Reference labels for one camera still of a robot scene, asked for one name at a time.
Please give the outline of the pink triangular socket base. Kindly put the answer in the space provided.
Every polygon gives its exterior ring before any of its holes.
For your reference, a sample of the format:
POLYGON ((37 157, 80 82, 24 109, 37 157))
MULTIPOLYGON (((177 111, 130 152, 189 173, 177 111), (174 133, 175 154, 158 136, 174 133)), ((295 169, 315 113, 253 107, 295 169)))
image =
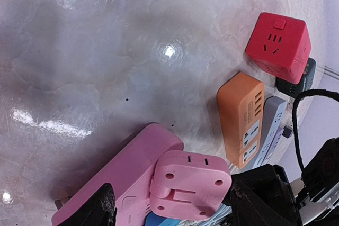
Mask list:
POLYGON ((105 183, 114 190, 116 225, 144 225, 157 161, 165 152, 183 148, 183 142, 163 126, 146 126, 52 216, 52 225, 72 216, 105 183))

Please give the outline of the blue square plug adapter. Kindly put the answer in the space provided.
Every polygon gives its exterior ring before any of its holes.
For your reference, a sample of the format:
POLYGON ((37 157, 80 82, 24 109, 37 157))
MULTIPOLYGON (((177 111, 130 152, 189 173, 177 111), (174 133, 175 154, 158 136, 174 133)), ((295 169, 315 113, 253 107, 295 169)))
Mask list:
POLYGON ((212 225, 215 224, 215 219, 208 219, 201 222, 195 221, 181 221, 179 219, 165 218, 154 214, 153 212, 149 213, 146 217, 145 226, 160 226, 160 225, 212 225))

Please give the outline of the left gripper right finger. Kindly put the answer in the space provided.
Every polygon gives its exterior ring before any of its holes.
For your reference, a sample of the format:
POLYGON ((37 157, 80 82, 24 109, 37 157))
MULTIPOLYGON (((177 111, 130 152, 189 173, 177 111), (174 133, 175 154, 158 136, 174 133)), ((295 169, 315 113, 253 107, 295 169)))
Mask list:
POLYGON ((242 181, 233 183, 230 201, 234 225, 273 225, 268 206, 242 181))

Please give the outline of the orange power strip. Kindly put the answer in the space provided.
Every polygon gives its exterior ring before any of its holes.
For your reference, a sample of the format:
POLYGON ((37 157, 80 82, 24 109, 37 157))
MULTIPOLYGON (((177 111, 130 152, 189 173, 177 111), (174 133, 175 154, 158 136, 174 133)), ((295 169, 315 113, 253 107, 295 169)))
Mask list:
POLYGON ((240 169, 259 150, 264 96, 264 83, 243 72, 237 73, 217 92, 226 157, 240 169))

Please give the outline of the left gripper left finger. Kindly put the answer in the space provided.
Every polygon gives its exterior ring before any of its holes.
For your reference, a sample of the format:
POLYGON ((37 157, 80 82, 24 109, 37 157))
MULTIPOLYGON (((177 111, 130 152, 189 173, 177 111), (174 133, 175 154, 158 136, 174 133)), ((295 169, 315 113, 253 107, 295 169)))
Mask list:
POLYGON ((62 226, 115 226, 117 208, 110 183, 103 184, 62 226))

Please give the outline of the purple power strip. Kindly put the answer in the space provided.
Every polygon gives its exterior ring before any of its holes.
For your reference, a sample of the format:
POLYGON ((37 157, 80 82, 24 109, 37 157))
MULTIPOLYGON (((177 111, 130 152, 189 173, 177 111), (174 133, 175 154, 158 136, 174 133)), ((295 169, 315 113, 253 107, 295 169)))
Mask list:
POLYGON ((283 128, 279 126, 278 129, 277 129, 277 132, 276 132, 276 134, 273 138, 271 146, 270 146, 270 148, 269 148, 269 150, 268 150, 268 152, 267 152, 267 154, 264 158, 263 164, 267 164, 269 162, 269 160, 272 157, 277 145, 279 144, 279 141, 281 139, 282 134, 283 134, 283 128))

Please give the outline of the red cube plug adapter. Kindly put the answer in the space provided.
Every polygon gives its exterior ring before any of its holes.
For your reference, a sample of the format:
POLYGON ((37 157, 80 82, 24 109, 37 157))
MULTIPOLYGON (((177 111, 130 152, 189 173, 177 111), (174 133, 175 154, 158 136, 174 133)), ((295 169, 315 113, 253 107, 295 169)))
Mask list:
POLYGON ((245 52, 264 72, 297 84, 311 52, 307 24, 304 20, 263 12, 245 52))

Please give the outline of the dark blue plug charger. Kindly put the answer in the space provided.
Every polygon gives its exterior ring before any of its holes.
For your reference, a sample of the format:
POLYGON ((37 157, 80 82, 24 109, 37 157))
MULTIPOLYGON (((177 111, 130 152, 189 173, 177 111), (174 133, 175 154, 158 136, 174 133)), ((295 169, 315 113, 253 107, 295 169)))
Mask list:
POLYGON ((283 128, 283 132, 282 132, 282 135, 289 139, 292 135, 293 135, 293 128, 291 128, 290 126, 285 126, 283 128))

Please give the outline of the pink square plug adapter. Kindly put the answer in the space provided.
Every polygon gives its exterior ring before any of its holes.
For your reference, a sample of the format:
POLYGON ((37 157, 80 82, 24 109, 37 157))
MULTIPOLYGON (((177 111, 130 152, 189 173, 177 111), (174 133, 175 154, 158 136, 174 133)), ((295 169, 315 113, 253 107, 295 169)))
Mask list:
POLYGON ((156 215, 201 221, 219 209, 232 184, 220 157, 172 150, 158 160, 150 183, 150 207, 156 215))

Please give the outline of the light blue power strip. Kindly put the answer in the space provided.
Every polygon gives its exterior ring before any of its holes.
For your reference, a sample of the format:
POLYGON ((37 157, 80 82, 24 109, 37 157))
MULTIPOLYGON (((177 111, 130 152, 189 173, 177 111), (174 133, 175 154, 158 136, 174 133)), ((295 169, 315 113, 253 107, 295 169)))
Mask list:
POLYGON ((260 146, 256 156, 249 162, 249 169, 262 165, 276 135, 286 106, 287 101, 277 96, 271 96, 265 101, 260 146))

